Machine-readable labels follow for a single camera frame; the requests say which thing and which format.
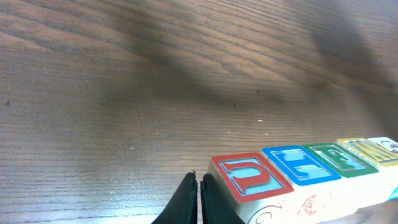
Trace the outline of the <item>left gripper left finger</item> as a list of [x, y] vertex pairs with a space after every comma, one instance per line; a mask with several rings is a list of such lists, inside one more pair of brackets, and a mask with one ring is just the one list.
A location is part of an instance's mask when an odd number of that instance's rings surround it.
[[194, 172], [185, 175], [161, 214], [152, 224], [197, 224], [198, 183]]

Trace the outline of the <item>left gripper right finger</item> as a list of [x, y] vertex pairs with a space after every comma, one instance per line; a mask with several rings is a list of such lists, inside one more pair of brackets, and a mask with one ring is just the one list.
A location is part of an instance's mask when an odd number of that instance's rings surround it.
[[244, 224], [227, 202], [212, 174], [200, 182], [203, 224]]

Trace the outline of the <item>wooden block red picture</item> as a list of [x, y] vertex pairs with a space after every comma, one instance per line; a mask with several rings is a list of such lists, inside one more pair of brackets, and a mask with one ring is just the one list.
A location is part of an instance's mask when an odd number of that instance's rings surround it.
[[258, 152], [214, 156], [208, 173], [244, 223], [283, 223], [292, 185]]

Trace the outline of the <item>wooden block blue side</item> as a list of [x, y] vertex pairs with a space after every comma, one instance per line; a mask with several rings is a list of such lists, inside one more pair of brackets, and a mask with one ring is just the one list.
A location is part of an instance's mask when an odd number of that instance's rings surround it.
[[337, 172], [299, 145], [268, 147], [262, 152], [294, 188], [287, 206], [295, 221], [316, 223], [331, 216], [334, 192], [330, 184], [341, 179]]

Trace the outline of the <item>plain cream wooden block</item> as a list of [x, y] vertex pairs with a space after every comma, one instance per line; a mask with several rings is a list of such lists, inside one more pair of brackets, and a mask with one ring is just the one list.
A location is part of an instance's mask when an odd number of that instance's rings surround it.
[[385, 201], [374, 185], [379, 170], [364, 159], [332, 142], [305, 144], [304, 148], [341, 176], [330, 184], [336, 194], [333, 208], [340, 213], [348, 215]]

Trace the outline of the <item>wooden block teal side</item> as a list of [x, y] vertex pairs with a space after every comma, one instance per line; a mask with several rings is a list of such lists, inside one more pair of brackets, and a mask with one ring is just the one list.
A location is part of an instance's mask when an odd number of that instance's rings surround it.
[[340, 138], [336, 143], [378, 170], [363, 177], [360, 198], [369, 204], [397, 199], [397, 153], [366, 138]]

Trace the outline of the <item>blue top wooden block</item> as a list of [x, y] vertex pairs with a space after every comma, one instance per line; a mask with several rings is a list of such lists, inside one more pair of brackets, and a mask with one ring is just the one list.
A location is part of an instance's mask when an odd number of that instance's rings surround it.
[[397, 198], [397, 142], [388, 137], [368, 138], [370, 155], [381, 173], [387, 200]]

